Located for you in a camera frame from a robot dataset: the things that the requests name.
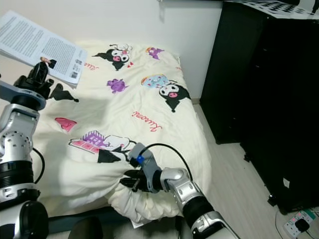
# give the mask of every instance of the bedsheet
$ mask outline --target bedsheet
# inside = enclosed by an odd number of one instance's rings
[[[179,57],[154,46],[78,44],[89,56],[77,62],[85,66],[79,85],[72,89],[55,82],[33,137],[45,158],[39,201],[49,216],[89,210],[96,201],[134,222],[177,215],[170,194],[134,193],[119,183],[132,169],[127,155],[136,142],[176,148],[210,198],[210,154]],[[162,168],[185,167],[168,148],[157,146],[152,152]],[[35,153],[32,158],[36,178],[41,163]]]

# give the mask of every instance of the electrical outlet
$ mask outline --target electrical outlet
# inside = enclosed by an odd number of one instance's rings
[[[299,219],[304,219],[307,223],[310,223],[316,218],[316,216],[308,209],[297,212],[288,222],[284,224],[284,230],[290,236],[290,238],[296,238],[301,232],[296,227],[295,223]]]

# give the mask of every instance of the stack of papers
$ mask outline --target stack of papers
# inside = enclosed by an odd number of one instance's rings
[[[45,61],[49,75],[73,88],[87,57],[82,48],[13,11],[0,19],[0,54],[30,66]]]

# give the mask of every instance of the cartoon character print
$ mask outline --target cartoon character print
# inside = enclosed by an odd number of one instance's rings
[[[169,83],[168,78],[163,74],[146,76],[142,79],[141,85],[149,88],[161,88]]]
[[[51,95],[49,96],[49,99],[51,98],[54,98],[56,101],[70,100],[70,101],[79,102],[79,100],[74,98],[69,91],[63,90],[63,85],[60,83],[56,84],[56,87],[54,88]]]
[[[125,86],[125,82],[123,79],[117,80],[113,79],[112,81],[108,81],[107,86],[110,86],[113,90],[112,93],[115,94],[116,92],[121,92],[125,90],[128,86]]]
[[[158,54],[162,51],[164,50],[161,50],[159,48],[154,48],[154,47],[149,47],[148,49],[146,49],[146,52],[156,60],[159,60]]]
[[[168,84],[161,87],[159,94],[166,100],[173,113],[175,113],[175,108],[180,100],[184,98],[190,99],[188,91],[183,86],[176,84]]]
[[[74,125],[77,124],[77,122],[75,122],[74,120],[60,117],[55,118],[55,121],[57,121],[61,125],[61,128],[67,132],[69,132],[74,127]]]
[[[110,46],[112,47],[112,49],[109,49],[106,52],[97,53],[95,56],[112,62],[112,65],[117,71],[120,70],[127,63],[129,64],[128,67],[133,65],[132,62],[129,63],[130,52],[132,50],[131,46],[129,46],[128,44],[112,44]]]
[[[115,135],[104,136],[97,130],[86,133],[81,139],[72,139],[69,145],[93,154],[99,154],[98,163],[128,161],[128,153],[136,142]]]

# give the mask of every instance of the pink heart print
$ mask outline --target pink heart print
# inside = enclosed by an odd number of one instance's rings
[[[55,121],[57,121],[61,125],[61,128],[67,132],[77,124],[77,122],[66,118],[55,118]]]

